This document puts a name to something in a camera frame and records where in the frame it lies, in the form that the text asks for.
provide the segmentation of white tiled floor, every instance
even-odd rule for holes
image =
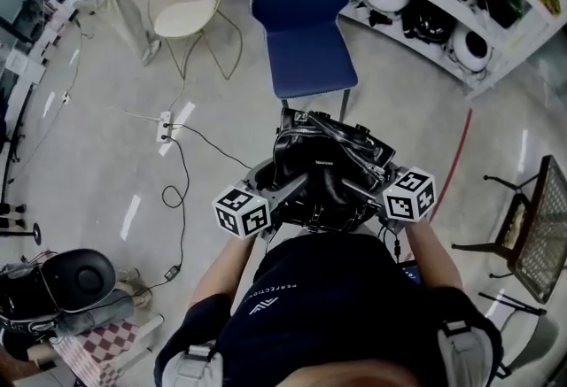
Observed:
[[[138,0],[145,7],[144,0]],[[225,151],[254,164],[270,156],[279,122],[280,104],[273,95],[260,26],[249,16],[245,0],[224,0],[221,6],[241,27],[244,52],[230,81],[224,81],[203,45],[196,48],[188,66],[187,89],[174,106],[179,112],[187,101],[196,105],[188,123],[202,130]],[[43,249],[64,251],[92,247],[116,265],[135,265],[148,284],[159,283],[179,260],[181,211],[161,203],[161,191],[173,183],[184,187],[179,153],[174,147],[165,157],[158,154],[154,121],[124,114],[134,112],[153,118],[167,109],[181,86],[167,50],[162,49],[150,66],[142,68],[118,36],[96,18],[81,17],[83,32],[81,67],[71,101],[54,123],[43,145],[9,189],[13,203],[26,202],[29,219],[43,230]],[[468,105],[461,85],[428,60],[389,38],[340,20],[359,86],[351,96],[346,122],[360,123],[394,147],[395,160],[419,166],[435,174],[440,189],[454,157]],[[221,19],[210,26],[214,48],[225,64],[236,56],[236,35]],[[27,111],[20,150],[25,162],[59,107],[60,96],[74,76],[69,65],[80,45],[76,27],[65,32],[58,54]],[[47,96],[55,92],[53,106],[43,118]],[[338,116],[341,94],[291,101],[300,109],[316,109]],[[486,242],[509,194],[494,183],[482,182],[483,174],[519,181],[537,172],[542,155],[555,155],[567,172],[567,127],[563,108],[553,96],[545,105],[540,80],[529,66],[520,66],[496,90],[485,93],[473,105],[473,120],[461,162],[434,222],[443,243]],[[525,159],[520,161],[526,137]],[[184,240],[185,262],[173,283],[154,291],[152,311],[163,313],[166,323],[159,334],[159,348],[179,324],[189,296],[208,265],[222,248],[227,235],[215,224],[212,199],[245,174],[238,164],[222,157],[197,136],[179,137],[190,172],[186,201],[188,227]],[[125,213],[134,195],[141,198],[126,240],[120,238]],[[23,250],[39,249],[29,241],[2,241],[2,259],[14,261]],[[257,247],[245,278],[261,259]],[[467,290],[486,310],[489,304],[476,297],[486,288],[489,271],[502,272],[494,257],[451,252]],[[564,310],[567,283],[559,283],[550,301],[551,314],[563,319],[560,341],[554,352],[537,365],[518,372],[506,385],[537,385],[567,348]],[[130,375],[132,385],[152,385],[151,363],[138,365]]]

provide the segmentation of shoulder strap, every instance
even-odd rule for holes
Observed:
[[[163,372],[162,387],[222,387],[222,356],[213,352],[212,343],[193,344],[174,356]]]
[[[485,387],[492,379],[495,354],[483,329],[466,321],[445,322],[437,334],[448,387]]]

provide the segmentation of white cushion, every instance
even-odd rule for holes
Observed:
[[[202,29],[213,17],[215,0],[197,0],[168,6],[156,18],[153,29],[163,37],[184,37]]]

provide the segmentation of blue chair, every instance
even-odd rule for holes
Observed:
[[[339,120],[358,77],[337,26],[350,0],[252,0],[253,17],[266,29],[276,96],[287,99],[343,89]]]

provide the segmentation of black bag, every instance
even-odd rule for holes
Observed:
[[[372,192],[388,179],[385,167],[394,154],[362,126],[352,128],[325,113],[284,108],[272,168],[264,177],[272,178],[272,188],[280,188],[308,173],[306,188],[282,210],[283,222],[313,231],[352,231],[376,209],[342,180]]]

